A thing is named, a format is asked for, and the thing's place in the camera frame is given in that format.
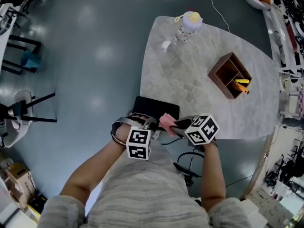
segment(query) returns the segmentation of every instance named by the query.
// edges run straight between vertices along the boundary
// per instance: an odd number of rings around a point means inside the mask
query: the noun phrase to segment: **bottle cap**
[[[189,15],[189,19],[194,22],[194,23],[197,23],[199,22],[200,20],[200,14],[198,12],[192,12],[190,15]]]
[[[193,23],[197,23],[201,20],[200,14],[198,12],[192,12],[191,14],[183,14],[183,15],[180,15],[180,16],[176,17],[174,19],[174,22],[175,23],[178,22],[180,20],[180,18],[183,17],[183,16],[189,17],[189,20]]]

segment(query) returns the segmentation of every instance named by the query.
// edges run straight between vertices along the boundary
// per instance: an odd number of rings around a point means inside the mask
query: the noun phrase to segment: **gray sweater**
[[[84,205],[69,196],[49,199],[38,228],[249,228],[235,198],[207,213],[188,195],[183,175],[169,153],[152,142],[149,161],[124,152],[102,180],[101,192],[85,217]]]

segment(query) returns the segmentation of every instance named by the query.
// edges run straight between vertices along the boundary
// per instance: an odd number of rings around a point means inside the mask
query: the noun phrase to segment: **wooden stand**
[[[228,99],[236,99],[242,93],[236,84],[236,79],[248,79],[248,84],[240,83],[244,87],[248,87],[252,80],[250,74],[233,52],[222,56],[208,76]]]

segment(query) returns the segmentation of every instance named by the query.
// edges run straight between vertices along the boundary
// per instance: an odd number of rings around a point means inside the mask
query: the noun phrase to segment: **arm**
[[[117,129],[116,137],[126,142],[130,126],[123,124]],[[124,152],[125,146],[111,140],[102,150],[79,166],[64,185],[60,195],[71,196],[84,205],[105,174]]]
[[[205,157],[201,178],[201,205],[208,212],[226,198],[226,187],[218,148],[210,143],[205,146]]]

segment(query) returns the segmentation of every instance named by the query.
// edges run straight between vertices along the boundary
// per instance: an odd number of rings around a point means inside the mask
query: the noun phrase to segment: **white marble table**
[[[183,46],[162,45],[177,29],[172,17],[157,17],[143,60],[141,96],[180,106],[180,117],[208,113],[219,139],[250,139],[272,133],[279,103],[279,74],[273,61],[245,40],[204,25]],[[234,52],[252,76],[248,95],[228,100],[208,77],[218,59]]]

